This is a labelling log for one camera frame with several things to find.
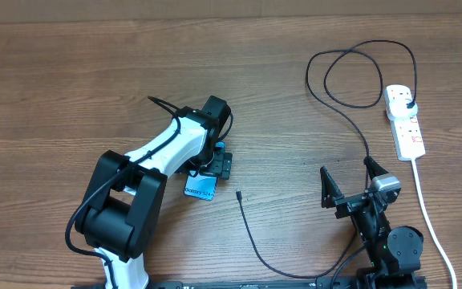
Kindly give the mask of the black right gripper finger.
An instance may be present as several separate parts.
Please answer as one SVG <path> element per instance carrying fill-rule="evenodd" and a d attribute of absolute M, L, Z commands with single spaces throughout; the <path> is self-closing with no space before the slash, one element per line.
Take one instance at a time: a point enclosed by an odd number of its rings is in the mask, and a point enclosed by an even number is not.
<path fill-rule="evenodd" d="M 335 207 L 337 201 L 343 199 L 343 194 L 325 166 L 320 168 L 320 177 L 322 185 L 322 208 Z"/>
<path fill-rule="evenodd" d="M 363 160 L 367 169 L 368 177 L 373 180 L 375 177 L 387 174 L 387 171 L 381 167 L 371 156 L 367 156 Z"/>

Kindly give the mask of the blue samsung galaxy phone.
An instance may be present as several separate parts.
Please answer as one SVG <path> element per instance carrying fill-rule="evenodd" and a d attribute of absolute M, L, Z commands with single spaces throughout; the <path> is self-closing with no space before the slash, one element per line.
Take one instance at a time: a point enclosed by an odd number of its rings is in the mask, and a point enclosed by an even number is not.
<path fill-rule="evenodd" d="M 216 147 L 225 148 L 225 143 L 223 141 L 217 142 Z M 188 178 L 185 184 L 184 194 L 189 197 L 196 197 L 201 200 L 212 201 L 215 195 L 218 178 L 200 175 L 199 169 L 192 169 L 188 171 Z"/>

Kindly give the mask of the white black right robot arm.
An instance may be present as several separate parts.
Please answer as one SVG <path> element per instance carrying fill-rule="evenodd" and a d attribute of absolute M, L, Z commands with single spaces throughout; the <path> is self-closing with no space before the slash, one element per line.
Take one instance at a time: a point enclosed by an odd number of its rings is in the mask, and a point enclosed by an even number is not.
<path fill-rule="evenodd" d="M 335 208 L 337 219 L 349 217 L 363 244 L 332 277 L 317 278 L 316 287 L 424 289 L 426 279 L 415 274 L 421 268 L 423 234 L 412 226 L 392 229 L 385 215 L 399 196 L 401 183 L 372 157 L 366 157 L 364 165 L 371 184 L 365 192 L 349 197 L 342 194 L 327 168 L 320 168 L 322 207 Z M 371 265 L 358 269 L 354 276 L 341 276 L 343 268 L 363 251 Z"/>

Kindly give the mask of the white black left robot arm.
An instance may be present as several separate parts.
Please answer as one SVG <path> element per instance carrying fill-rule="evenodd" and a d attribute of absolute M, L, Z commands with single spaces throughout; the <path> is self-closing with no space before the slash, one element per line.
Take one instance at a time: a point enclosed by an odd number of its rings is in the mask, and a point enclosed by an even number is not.
<path fill-rule="evenodd" d="M 106 151 L 66 226 L 71 251 L 101 260 L 102 288 L 148 287 L 144 251 L 172 175 L 186 175 L 184 194 L 206 201 L 213 200 L 217 183 L 230 177 L 233 156 L 224 139 L 233 114 L 225 100 L 210 96 L 201 109 L 152 102 L 171 115 L 171 124 L 139 149 Z"/>

